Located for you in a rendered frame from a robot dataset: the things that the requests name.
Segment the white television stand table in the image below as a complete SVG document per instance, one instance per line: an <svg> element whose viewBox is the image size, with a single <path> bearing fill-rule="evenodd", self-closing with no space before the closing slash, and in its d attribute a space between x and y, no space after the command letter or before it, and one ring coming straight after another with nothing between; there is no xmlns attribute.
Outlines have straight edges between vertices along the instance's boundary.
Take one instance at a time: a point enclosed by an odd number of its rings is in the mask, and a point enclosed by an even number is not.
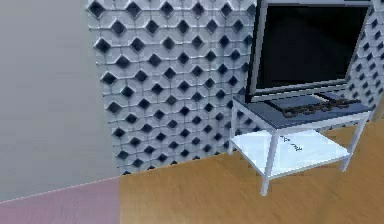
<svg viewBox="0 0 384 224"><path fill-rule="evenodd" d="M292 118L282 114L285 108L332 103L338 99L331 93L276 99L270 104L247 103L240 96L233 99L228 152L238 151L261 175L261 195L267 194L272 179L336 161L342 163L342 170L348 167L371 113L368 106L352 103L346 108L333 106ZM357 125L348 147L318 132L347 123Z"/></svg>

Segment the silver framed television set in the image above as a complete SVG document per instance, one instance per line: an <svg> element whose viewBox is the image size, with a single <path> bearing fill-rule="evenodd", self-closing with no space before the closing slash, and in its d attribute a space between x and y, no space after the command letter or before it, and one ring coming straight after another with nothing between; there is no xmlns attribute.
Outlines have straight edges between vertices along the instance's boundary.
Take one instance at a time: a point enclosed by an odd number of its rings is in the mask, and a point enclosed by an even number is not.
<svg viewBox="0 0 384 224"><path fill-rule="evenodd" d="M245 101L339 91L373 0L257 0Z"/></svg>

